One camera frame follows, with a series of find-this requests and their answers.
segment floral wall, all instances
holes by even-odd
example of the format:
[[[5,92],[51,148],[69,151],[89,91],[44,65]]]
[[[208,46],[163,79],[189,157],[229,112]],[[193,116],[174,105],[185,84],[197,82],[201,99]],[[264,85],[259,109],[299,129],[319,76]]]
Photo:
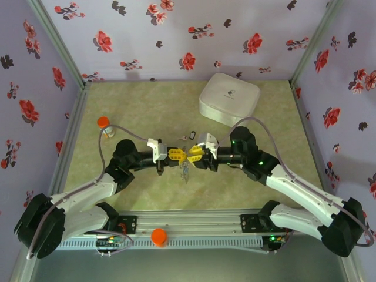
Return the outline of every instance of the floral wall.
[[[0,9],[0,281],[21,243],[14,227],[47,193],[78,85],[24,0]]]
[[[376,2],[345,1],[298,82],[331,189],[360,201],[376,231]],[[374,281],[375,247],[359,248],[366,281]]]
[[[85,81],[290,79],[328,0],[42,0]]]

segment gray cable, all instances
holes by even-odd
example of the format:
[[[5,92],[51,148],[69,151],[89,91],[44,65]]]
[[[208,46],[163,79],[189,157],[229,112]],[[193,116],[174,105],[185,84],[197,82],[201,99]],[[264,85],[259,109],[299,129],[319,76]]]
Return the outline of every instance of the gray cable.
[[[36,230],[35,230],[35,233],[34,233],[34,236],[33,236],[33,239],[31,241],[31,244],[30,244],[30,247],[29,247],[29,250],[28,250],[28,254],[26,255],[26,258],[29,260],[31,259],[34,254],[33,254],[33,250],[34,250],[34,247],[35,247],[35,244],[36,244],[36,240],[38,239],[38,236],[41,232],[41,229],[42,229],[42,226],[44,224],[44,222],[46,221],[47,217],[50,215],[50,213],[54,210],[54,208],[56,208],[58,205],[60,205],[62,202],[64,202],[65,200],[69,199],[70,197],[74,196],[75,194],[77,193],[80,193],[90,187],[92,187],[93,185],[95,185],[97,182],[101,181],[102,178],[103,178],[103,175],[105,175],[105,169],[106,169],[106,163],[105,163],[105,158],[103,157],[103,152],[102,152],[102,146],[101,146],[101,137],[102,137],[102,134],[103,134],[103,131],[105,129],[107,129],[108,127],[115,127],[115,128],[118,128],[118,129],[121,129],[122,131],[132,135],[134,138],[137,138],[141,141],[145,141],[147,142],[147,139],[145,138],[141,138],[140,136],[138,135],[135,135],[134,133],[130,132],[129,130],[119,126],[119,125],[107,125],[106,127],[102,128],[99,132],[99,136],[98,136],[98,149],[99,149],[99,156],[100,156],[100,160],[102,162],[102,171],[99,175],[99,177],[97,179],[95,179],[92,183],[89,183],[83,187],[81,187],[80,189],[77,189],[75,191],[72,191],[70,193],[68,193],[66,196],[64,196],[63,198],[61,198],[60,200],[58,200],[55,204],[53,204],[47,211],[46,213],[43,215],[42,219],[40,220]]]
[[[282,158],[281,158],[281,155],[277,149],[277,145],[276,145],[276,142],[274,141],[274,138],[272,137],[269,129],[266,127],[266,125],[260,121],[259,119],[257,118],[254,118],[252,116],[250,117],[245,117],[244,119],[241,119],[240,121],[238,121],[237,123],[235,123],[235,125],[233,127],[231,127],[230,131],[228,132],[228,134],[215,146],[215,148],[218,148],[219,146],[221,146],[226,140],[227,138],[230,136],[231,132],[239,125],[241,124],[242,122],[246,121],[246,120],[254,120],[255,122],[259,123],[263,129],[266,131],[266,133],[268,134],[272,144],[273,144],[273,147],[274,147],[274,151],[277,155],[277,158],[278,160],[280,161],[281,163],[281,167],[283,168],[283,170],[286,172],[286,174],[288,176],[290,176],[292,179],[294,179],[295,177],[291,174],[291,172],[288,170],[288,168],[286,167],[286,165],[284,164],[284,162],[282,161]],[[344,212],[346,215],[348,215],[353,221],[355,221],[363,230],[364,232],[370,237],[370,242],[368,244],[355,244],[356,246],[358,247],[371,247],[373,244],[374,244],[374,238],[371,234],[371,232],[368,230],[368,228],[360,221],[358,220],[355,216],[353,216],[348,210],[344,209],[343,207],[341,207],[339,204],[337,203],[332,203],[330,199],[326,198],[324,195],[320,194],[319,192],[317,192],[316,190],[312,189],[310,186],[306,185],[305,183],[299,181],[298,179],[295,179],[295,182],[298,183],[299,185],[303,186],[304,188],[306,188],[307,190],[309,190],[310,192],[314,193],[316,196],[322,198],[324,201],[326,201],[327,203],[333,205],[334,207],[336,207],[337,209],[341,210],[342,212]]]
[[[122,236],[126,239],[129,239],[131,244],[128,245],[128,246],[125,246],[124,248],[121,248],[121,249],[117,249],[116,251],[111,251],[109,253],[104,253],[104,252],[100,252],[98,249],[96,249],[96,251],[101,255],[101,256],[107,256],[107,257],[110,257],[111,255],[113,254],[118,254],[122,251],[125,251],[127,249],[129,249],[130,247],[132,247],[135,242],[133,241],[132,238],[130,238],[127,234],[123,234],[123,233],[120,233],[120,232],[114,232],[114,231],[107,231],[107,230],[93,230],[93,232],[98,232],[98,233],[104,233],[104,234],[112,234],[112,235],[117,235],[117,236]]]

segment orange bottle cap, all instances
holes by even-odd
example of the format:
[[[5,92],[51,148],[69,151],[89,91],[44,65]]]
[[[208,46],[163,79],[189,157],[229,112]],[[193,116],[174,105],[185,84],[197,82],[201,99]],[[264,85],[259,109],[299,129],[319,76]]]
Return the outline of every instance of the orange bottle cap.
[[[106,116],[101,116],[96,123],[100,128],[104,128],[110,124],[110,120]]]
[[[167,233],[161,228],[155,229],[152,232],[152,242],[158,247],[163,247],[167,242]]]

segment robotic arm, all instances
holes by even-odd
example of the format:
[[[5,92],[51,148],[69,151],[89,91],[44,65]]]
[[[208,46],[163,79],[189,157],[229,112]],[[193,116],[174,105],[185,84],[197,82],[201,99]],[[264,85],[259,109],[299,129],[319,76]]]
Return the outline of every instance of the robotic arm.
[[[277,158],[259,150],[256,138],[246,127],[235,128],[230,134],[230,140],[231,147],[217,148],[218,141],[209,133],[203,134],[199,137],[197,145],[190,149],[190,157],[179,148],[167,147],[161,140],[149,139],[147,145],[152,151],[148,152],[138,152],[131,140],[120,141],[102,179],[89,189],[64,200],[59,207],[52,210],[42,226],[33,253],[37,258],[43,258],[53,252],[60,242],[70,237],[96,229],[116,231],[121,224],[126,227],[127,234],[134,234],[135,220],[120,222],[119,214],[113,207],[105,202],[97,205],[95,203],[125,189],[135,178],[131,170],[155,167],[158,175],[162,175],[165,167],[178,166],[186,159],[196,168],[209,168],[214,172],[218,170],[219,165],[239,165],[247,177],[284,193],[305,208],[291,209],[279,202],[269,201],[258,213],[258,222],[255,224],[267,230],[283,227],[313,236],[321,240],[333,253],[342,257],[347,257],[351,253],[363,230],[333,204],[336,203],[365,223],[359,202],[353,198],[345,202],[314,187],[294,173],[290,173],[292,177],[289,176]],[[299,183],[304,183],[316,193]],[[318,197],[317,193],[329,198],[331,203]],[[18,239],[30,247],[43,215],[66,196],[67,192],[50,198],[44,194],[35,196],[15,227]]]

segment white plastic box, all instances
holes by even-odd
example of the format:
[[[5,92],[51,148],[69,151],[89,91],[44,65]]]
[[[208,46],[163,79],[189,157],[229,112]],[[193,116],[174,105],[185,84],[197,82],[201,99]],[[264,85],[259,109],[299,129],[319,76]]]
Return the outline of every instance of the white plastic box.
[[[233,126],[240,119],[252,115],[260,97],[256,85],[216,73],[200,95],[200,113],[224,125]],[[245,126],[249,120],[239,126]]]

